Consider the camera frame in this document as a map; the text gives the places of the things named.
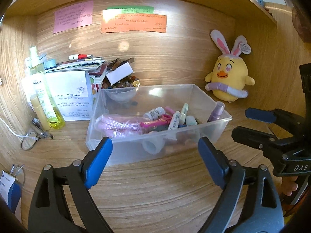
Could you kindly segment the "person's right hand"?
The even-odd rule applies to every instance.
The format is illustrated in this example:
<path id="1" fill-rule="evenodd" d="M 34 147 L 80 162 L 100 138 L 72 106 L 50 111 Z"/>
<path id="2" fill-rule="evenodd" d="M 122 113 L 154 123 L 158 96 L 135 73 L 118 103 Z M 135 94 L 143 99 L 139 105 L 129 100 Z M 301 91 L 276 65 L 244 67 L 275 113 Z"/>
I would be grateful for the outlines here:
<path id="1" fill-rule="evenodd" d="M 297 178 L 297 176 L 282 177 L 280 193 L 291 196 L 292 193 L 298 189 L 298 184 L 296 183 Z"/>

